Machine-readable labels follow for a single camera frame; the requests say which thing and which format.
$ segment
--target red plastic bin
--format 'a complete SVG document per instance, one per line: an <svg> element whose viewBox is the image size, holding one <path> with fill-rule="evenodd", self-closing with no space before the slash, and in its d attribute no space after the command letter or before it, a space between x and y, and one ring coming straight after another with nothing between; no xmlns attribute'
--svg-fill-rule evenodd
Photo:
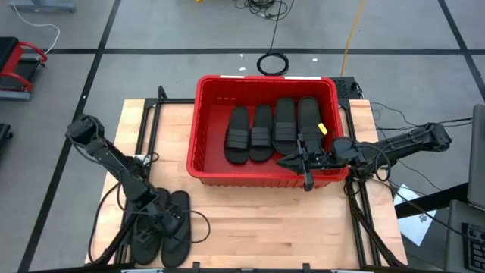
<svg viewBox="0 0 485 273"><path fill-rule="evenodd" d="M304 96L317 99L323 124L329 132L335 132L325 136L326 149L333 138L343 136L336 87L330 79L208 75L197 84L187 156L189 174L206 185L303 187L305 179L302 175L277 165L276 160L283 157L277 152L264 163L254 163L249 158L244 165L233 165L224 157L224 139L233 108L246 106L252 126L256 105L268 104L274 114L276 101L283 96L291 97L295 103ZM348 172L348 167L313 171L315 187L341 181Z"/></svg>

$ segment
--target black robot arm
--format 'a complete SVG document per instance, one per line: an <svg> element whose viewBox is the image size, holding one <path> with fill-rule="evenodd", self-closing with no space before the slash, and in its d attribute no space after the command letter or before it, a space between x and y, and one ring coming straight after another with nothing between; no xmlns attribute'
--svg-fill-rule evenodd
<svg viewBox="0 0 485 273"><path fill-rule="evenodd" d="M305 141L298 135L298 152L278 160L278 164L297 174L305 175L305 190L314 186L310 170L344 168L349 165L352 178L370 177L383 165L394 165L398 159L420 151L442 152L452 139L441 124L428 123L414 130L376 143L358 142L348 137L333 140L325 151L317 140Z"/></svg>
<svg viewBox="0 0 485 273"><path fill-rule="evenodd" d="M76 149L84 149L92 156L90 159L106 168L123 186L123 191L133 207L125 225L121 228L111 245L95 264L106 264L114 251L131 229L136 215L149 215L151 226L162 231L168 240L167 246L175 248L189 229L189 222L181 220L177 206L161 203L157 190L146 179L143 162L137 158L125 156L111 142L105 139L105 129L99 120L90 115L82 115L67 127L66 137ZM143 242L145 238L137 237Z"/></svg>

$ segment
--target white paper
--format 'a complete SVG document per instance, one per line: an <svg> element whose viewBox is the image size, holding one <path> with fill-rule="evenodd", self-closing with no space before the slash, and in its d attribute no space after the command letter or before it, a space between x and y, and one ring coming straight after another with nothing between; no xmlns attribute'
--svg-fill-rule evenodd
<svg viewBox="0 0 485 273"><path fill-rule="evenodd" d="M398 193L409 201L419 197L418 194L410 190L404 184L401 185ZM394 197L394 205L398 205L403 201L404 200L401 198L401 196L398 196L396 194L396 197ZM437 211L433 210L432 212L427 213L434 217ZM430 228L432 220L433 219L431 219L424 213L420 215L401 218L399 219L399 229L402 235L406 236L406 238L408 238L411 242L415 243L417 246L420 246L423 242L424 235L426 235L427 230Z"/></svg>

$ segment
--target wooden table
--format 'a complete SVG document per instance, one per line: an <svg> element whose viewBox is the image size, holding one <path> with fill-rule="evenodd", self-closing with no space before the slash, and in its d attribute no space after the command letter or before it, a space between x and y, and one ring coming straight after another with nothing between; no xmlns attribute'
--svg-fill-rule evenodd
<svg viewBox="0 0 485 273"><path fill-rule="evenodd" d="M124 103L114 144L126 155L135 152L143 104L144 99ZM193 105L162 106L155 143L160 159L152 165L150 174L155 187L187 191L192 209L211 222L211 236L192 245L181 268L190 268L192 262L200 262L202 268L302 268L302 263L310 263L314 269L359 268L342 181L309 193L301 189L204 186L186 171L192 111ZM152 112L148 124L152 123ZM351 113L357 139L376 142L369 101L351 101ZM345 113L340 114L348 134ZM149 128L144 147L148 141ZM102 194L115 184L116 180L107 174ZM407 263L389 189L373 181L367 183L367 189L375 230L396 257ZM92 245L95 258L111 242L121 219L122 211L112 194L99 215ZM192 239L202 238L206 232L204 221L193 215ZM361 232L367 263L371 264L369 239L363 228ZM163 267L159 257L149 267Z"/></svg>

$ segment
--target yellow cable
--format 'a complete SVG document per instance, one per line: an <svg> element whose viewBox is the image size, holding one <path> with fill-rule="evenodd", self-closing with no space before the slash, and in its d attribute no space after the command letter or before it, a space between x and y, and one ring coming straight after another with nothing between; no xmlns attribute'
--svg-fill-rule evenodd
<svg viewBox="0 0 485 273"><path fill-rule="evenodd" d="M340 76L343 77L343 71L346 69L347 63L347 51L349 50L350 42L354 36L355 28L357 27L358 19L361 17L362 8L364 8L365 0L361 0L360 6L358 6L357 15L355 16L352 29L350 30L349 38L347 39L346 50L343 52L342 70L340 71Z"/></svg>

